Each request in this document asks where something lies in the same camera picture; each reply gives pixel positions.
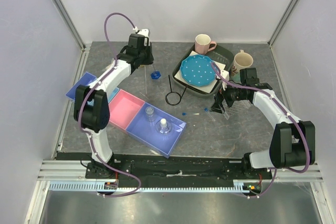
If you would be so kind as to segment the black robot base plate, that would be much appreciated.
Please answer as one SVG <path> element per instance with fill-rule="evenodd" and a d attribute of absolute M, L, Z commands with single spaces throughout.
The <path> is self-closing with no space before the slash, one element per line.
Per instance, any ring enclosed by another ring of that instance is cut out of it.
<path fill-rule="evenodd" d="M 81 165 L 87 162 L 84 166 L 86 179 L 125 181 L 135 187 L 170 181 L 183 185 L 219 185 L 219 181 L 224 181 L 226 185 L 234 180 L 272 179 L 272 173 L 265 168 L 251 168 L 243 159 L 236 158 L 115 154 L 108 164 L 118 169 L 117 173 L 94 161 L 89 153 L 59 153 L 56 160 L 79 161 Z"/>

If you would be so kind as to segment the small clear glass bottle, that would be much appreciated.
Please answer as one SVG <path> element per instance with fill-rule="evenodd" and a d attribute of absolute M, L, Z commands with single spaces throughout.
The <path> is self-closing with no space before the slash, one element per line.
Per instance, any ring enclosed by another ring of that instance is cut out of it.
<path fill-rule="evenodd" d="M 146 115 L 146 118 L 149 122 L 154 122 L 155 121 L 154 107 L 147 106 L 145 108 L 145 115 Z"/>

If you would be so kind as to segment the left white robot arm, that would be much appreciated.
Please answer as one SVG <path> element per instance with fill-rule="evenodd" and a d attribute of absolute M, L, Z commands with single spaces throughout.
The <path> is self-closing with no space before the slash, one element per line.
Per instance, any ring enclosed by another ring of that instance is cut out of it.
<path fill-rule="evenodd" d="M 153 63 L 149 34 L 148 29 L 132 33 L 128 44 L 117 55 L 117 60 L 113 60 L 97 80 L 86 86 L 80 84 L 76 88 L 74 119 L 89 140 L 92 159 L 99 162 L 97 173 L 103 178 L 111 178 L 115 173 L 115 165 L 109 162 L 113 151 L 106 130 L 110 120 L 108 98 L 140 65 Z"/>

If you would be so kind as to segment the clear test tube rack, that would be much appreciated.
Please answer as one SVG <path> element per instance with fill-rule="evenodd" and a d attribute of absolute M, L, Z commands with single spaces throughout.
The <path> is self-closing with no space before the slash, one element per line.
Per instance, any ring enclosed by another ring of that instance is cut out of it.
<path fill-rule="evenodd" d="M 231 116 L 246 112 L 251 107 L 251 104 L 249 101 L 244 100 L 234 102 L 231 107 L 228 107 L 226 103 L 224 103 L 223 106 L 224 117 L 228 120 Z"/>

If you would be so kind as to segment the round flask white stopper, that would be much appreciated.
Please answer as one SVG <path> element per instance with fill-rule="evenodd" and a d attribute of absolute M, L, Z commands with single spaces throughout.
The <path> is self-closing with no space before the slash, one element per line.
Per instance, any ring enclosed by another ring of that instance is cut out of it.
<path fill-rule="evenodd" d="M 173 124 L 167 119 L 160 119 L 155 125 L 156 132 L 163 136 L 168 136 L 173 131 Z"/>

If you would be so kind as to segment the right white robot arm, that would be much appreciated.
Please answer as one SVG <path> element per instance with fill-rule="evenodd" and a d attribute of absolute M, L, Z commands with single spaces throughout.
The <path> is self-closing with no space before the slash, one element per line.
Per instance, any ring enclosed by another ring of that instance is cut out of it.
<path fill-rule="evenodd" d="M 251 179 L 262 168 L 306 172 L 315 162 L 314 124 L 293 115 L 277 98 L 272 87 L 259 81 L 256 68 L 241 70 L 239 84 L 226 80 L 217 65 L 212 64 L 212 68 L 226 84 L 222 97 L 229 108 L 236 101 L 249 101 L 263 113 L 274 129 L 269 149 L 245 154 L 245 162 L 240 166 L 241 174 Z"/>

